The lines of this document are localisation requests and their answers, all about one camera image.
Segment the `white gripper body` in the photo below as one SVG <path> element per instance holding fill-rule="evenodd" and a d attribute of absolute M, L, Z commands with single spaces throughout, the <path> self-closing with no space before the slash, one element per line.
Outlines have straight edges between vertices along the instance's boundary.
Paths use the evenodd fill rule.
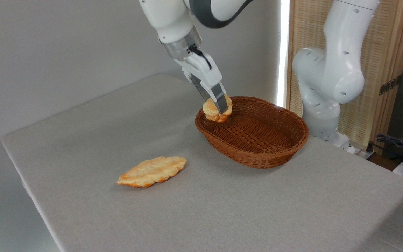
<path fill-rule="evenodd" d="M 190 76 L 196 76 L 203 83 L 203 88 L 211 89 L 222 81 L 222 75 L 210 55 L 201 52 L 190 52 L 186 57 L 174 59 L 189 80 Z"/>

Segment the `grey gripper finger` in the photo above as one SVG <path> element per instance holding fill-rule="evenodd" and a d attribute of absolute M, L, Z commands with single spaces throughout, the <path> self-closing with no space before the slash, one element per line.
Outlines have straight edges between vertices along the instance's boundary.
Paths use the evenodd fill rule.
<path fill-rule="evenodd" d="M 220 115 L 223 115 L 228 110 L 228 103 L 225 97 L 225 90 L 221 82 L 211 87 L 211 99 L 217 107 Z"/>
<path fill-rule="evenodd" d="M 213 100 L 211 98 L 211 96 L 209 95 L 208 91 L 206 91 L 206 89 L 203 88 L 203 85 L 202 85 L 203 82 L 199 78 L 197 78 L 196 76 L 190 76 L 189 81 L 195 86 L 195 88 L 197 89 L 197 91 L 200 93 L 200 95 L 203 97 L 203 99 L 205 101 L 207 101 L 208 99 Z"/>

